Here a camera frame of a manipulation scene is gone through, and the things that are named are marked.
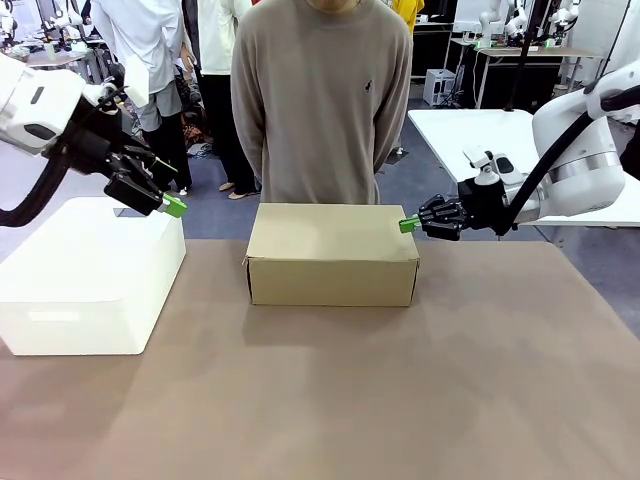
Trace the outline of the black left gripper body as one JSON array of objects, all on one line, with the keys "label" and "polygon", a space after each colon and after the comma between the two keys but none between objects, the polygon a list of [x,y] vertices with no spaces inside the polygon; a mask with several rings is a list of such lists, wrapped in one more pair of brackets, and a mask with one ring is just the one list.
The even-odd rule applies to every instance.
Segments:
[{"label": "black left gripper body", "polygon": [[131,134],[130,118],[119,107],[107,112],[77,107],[59,141],[71,168],[82,174],[112,176],[143,167],[124,153],[125,146],[146,146]]}]

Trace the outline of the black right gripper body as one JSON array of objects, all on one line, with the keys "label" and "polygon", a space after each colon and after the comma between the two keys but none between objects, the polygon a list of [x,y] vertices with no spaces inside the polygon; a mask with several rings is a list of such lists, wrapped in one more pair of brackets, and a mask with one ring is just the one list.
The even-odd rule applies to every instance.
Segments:
[{"label": "black right gripper body", "polygon": [[458,183],[458,198],[466,216],[466,225],[473,230],[493,229],[504,210],[505,189],[501,179],[490,185],[479,185],[475,178]]}]

